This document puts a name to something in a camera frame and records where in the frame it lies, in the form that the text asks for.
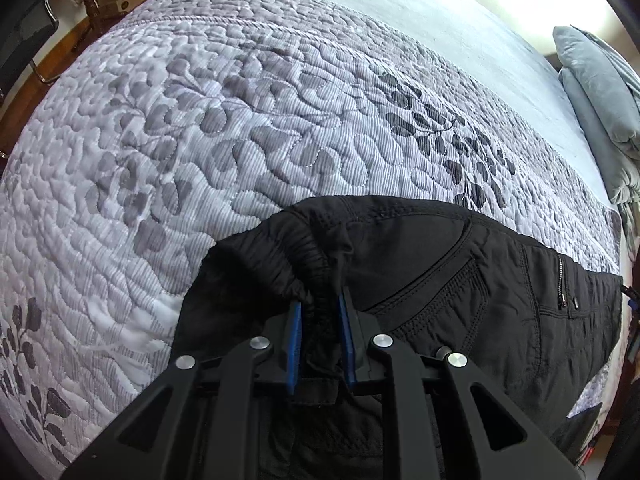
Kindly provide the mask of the grey quilted bedspread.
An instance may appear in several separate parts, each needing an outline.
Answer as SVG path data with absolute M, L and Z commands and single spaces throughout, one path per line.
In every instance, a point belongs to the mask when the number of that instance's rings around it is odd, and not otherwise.
M 160 374 L 218 240 L 323 195 L 457 203 L 593 271 L 620 217 L 568 161 L 552 67 L 462 63 L 326 0 L 151 0 L 25 126 L 1 180 L 1 419 L 45 479 Z

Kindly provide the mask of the black chrome chair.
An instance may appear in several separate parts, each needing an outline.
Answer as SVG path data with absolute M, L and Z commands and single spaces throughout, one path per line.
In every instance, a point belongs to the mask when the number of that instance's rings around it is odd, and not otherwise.
M 35 55 L 58 30 L 58 24 L 50 0 L 36 0 L 1 37 L 1 103 L 26 67 L 45 86 L 58 79 L 44 78 L 35 63 Z

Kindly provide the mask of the black pants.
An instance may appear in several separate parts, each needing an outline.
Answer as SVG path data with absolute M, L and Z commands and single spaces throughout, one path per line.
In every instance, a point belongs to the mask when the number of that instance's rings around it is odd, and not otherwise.
M 209 249 L 173 356 L 222 356 L 306 304 L 295 396 L 260 416 L 263 479 L 378 479 L 382 401 L 346 388 L 337 296 L 415 352 L 465 354 L 569 459 L 598 416 L 573 408 L 620 339 L 622 280 L 454 204 L 316 197 Z

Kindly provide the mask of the light blue bed sheet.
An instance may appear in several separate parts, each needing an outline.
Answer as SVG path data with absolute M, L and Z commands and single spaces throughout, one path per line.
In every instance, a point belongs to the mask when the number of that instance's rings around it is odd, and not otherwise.
M 552 65 L 475 0 L 328 0 L 384 22 L 461 68 L 543 136 L 602 202 L 597 163 Z

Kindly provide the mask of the grey blue folded duvet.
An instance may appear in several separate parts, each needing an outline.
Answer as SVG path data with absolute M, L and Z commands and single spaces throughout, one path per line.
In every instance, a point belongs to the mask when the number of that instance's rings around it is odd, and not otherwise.
M 586 92 L 582 90 L 573 73 L 563 67 L 559 78 L 596 160 L 608 199 L 614 205 L 638 202 L 637 166 L 611 141 Z

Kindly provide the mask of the grey blue pillow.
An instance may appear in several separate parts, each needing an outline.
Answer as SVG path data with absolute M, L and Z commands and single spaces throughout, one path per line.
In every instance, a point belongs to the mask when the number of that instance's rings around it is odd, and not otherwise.
M 578 80 L 614 144 L 639 159 L 639 75 L 607 42 L 574 26 L 553 29 L 556 54 Z

